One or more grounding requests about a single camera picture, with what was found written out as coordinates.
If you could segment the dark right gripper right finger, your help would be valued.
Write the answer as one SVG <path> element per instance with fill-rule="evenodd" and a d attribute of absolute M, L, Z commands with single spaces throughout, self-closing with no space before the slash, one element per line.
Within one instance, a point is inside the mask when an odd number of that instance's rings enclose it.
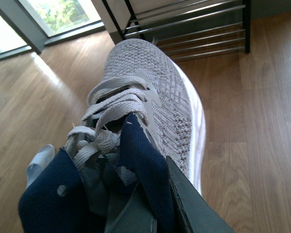
<path fill-rule="evenodd" d="M 206 203 L 170 156 L 166 157 L 177 233 L 232 233 L 233 229 Z"/>

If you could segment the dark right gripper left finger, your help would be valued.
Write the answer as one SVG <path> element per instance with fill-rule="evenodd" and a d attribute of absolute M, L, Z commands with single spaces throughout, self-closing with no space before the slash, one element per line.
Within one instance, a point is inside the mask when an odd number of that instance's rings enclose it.
<path fill-rule="evenodd" d="M 144 190 L 138 184 L 132 195 L 112 191 L 106 217 L 106 233 L 156 233 L 154 217 Z"/>

